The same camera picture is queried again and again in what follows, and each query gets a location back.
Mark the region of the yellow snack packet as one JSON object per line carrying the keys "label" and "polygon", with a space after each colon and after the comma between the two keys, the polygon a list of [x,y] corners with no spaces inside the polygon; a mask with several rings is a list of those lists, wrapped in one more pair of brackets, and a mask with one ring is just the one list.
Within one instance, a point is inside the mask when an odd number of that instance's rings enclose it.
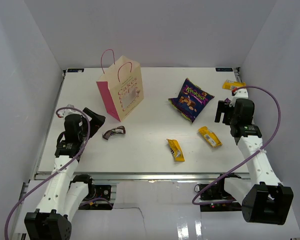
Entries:
{"label": "yellow snack packet", "polygon": [[207,126],[199,128],[198,132],[206,140],[206,142],[209,143],[211,147],[216,148],[222,145],[222,142],[219,140],[217,135]]}

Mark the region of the brown candy wrapper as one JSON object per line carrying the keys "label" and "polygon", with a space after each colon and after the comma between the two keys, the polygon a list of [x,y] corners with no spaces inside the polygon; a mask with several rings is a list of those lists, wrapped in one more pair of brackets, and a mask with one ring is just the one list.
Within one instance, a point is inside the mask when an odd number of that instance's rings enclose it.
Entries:
{"label": "brown candy wrapper", "polygon": [[125,135],[126,128],[121,125],[112,129],[107,130],[105,133],[102,134],[102,138],[108,140],[113,135]]}

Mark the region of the purple Krokant snack bag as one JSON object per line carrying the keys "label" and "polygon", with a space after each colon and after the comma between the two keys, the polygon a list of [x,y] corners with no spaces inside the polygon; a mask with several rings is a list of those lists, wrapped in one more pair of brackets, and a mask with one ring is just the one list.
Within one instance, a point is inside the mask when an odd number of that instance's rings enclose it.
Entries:
{"label": "purple Krokant snack bag", "polygon": [[193,123],[214,97],[186,78],[178,96],[169,98],[168,101],[184,118]]}

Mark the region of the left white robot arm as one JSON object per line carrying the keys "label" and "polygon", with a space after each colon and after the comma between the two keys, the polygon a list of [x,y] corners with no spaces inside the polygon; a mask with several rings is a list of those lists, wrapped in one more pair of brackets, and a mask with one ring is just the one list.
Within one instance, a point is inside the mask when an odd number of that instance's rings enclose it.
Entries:
{"label": "left white robot arm", "polygon": [[57,139],[53,170],[42,182],[46,189],[36,209],[24,218],[31,240],[70,239],[72,219],[81,202],[96,193],[90,175],[74,173],[88,140],[105,123],[105,116],[70,104],[57,109],[56,115],[64,120],[64,131]]}

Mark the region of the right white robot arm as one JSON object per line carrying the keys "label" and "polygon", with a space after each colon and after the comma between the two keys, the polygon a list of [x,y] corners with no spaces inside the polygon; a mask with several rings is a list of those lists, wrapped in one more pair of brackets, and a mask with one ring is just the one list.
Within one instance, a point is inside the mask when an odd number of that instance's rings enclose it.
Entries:
{"label": "right white robot arm", "polygon": [[234,103],[219,101],[215,122],[230,127],[230,134],[246,162],[251,186],[229,173],[215,188],[216,195],[226,200],[232,196],[241,205],[243,218],[248,223],[284,225],[294,193],[282,185],[274,173],[263,146],[262,133],[253,124],[255,104],[246,98]]}

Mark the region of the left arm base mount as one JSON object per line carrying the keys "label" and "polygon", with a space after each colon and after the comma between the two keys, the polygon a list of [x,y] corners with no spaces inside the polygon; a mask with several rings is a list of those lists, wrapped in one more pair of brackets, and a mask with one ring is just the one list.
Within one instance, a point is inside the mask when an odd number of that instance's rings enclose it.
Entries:
{"label": "left arm base mount", "polygon": [[88,195],[83,199],[80,210],[111,210],[111,185],[95,185],[93,184],[89,190]]}

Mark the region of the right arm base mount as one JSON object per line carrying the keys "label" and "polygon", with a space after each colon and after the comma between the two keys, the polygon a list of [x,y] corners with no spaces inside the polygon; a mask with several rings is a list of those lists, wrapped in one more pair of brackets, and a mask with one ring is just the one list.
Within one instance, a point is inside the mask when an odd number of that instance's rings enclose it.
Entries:
{"label": "right arm base mount", "polygon": [[241,205],[235,201],[235,199],[226,191],[217,186],[217,184],[213,185],[205,192],[203,192],[199,200],[201,202],[219,202],[226,200],[233,200],[228,203],[211,203],[200,206],[201,212],[233,212],[233,211],[241,211]]}

